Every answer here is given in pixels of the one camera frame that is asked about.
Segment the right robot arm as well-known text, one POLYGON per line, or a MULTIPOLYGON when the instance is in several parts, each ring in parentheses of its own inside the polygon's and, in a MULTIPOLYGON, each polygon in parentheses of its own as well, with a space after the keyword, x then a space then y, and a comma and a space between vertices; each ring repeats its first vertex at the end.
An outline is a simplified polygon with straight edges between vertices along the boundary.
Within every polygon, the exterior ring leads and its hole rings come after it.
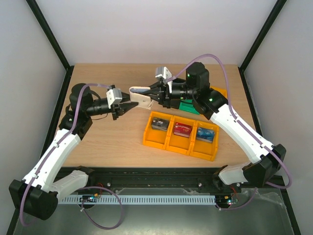
POLYGON ((190 99, 198 113, 222 128, 245 152, 248 163, 220 168, 214 176, 214 188, 223 192, 234 183, 249 183, 257 188, 270 185, 270 179, 283 165, 285 147, 264 139, 235 113, 230 96, 210 87, 209 71, 204 64, 193 62, 185 72, 186 78, 179 79, 166 67, 158 67, 157 82, 144 94, 166 108, 173 101, 190 99))

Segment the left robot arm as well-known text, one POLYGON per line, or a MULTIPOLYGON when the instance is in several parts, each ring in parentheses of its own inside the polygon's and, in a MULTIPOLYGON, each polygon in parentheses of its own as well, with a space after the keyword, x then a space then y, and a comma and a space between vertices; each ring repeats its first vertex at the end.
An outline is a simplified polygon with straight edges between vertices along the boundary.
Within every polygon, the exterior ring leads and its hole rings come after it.
POLYGON ((92 86, 92 83, 79 83, 72 87, 70 104, 52 143, 30 172, 20 181, 13 180, 9 186, 23 225, 26 225, 24 213, 46 220, 52 216, 60 201, 88 184, 93 171, 83 166, 58 181, 55 178, 69 154, 92 126, 92 116, 112 114, 116 120, 138 105, 129 94, 114 85, 105 86, 105 98, 91 90, 92 86))

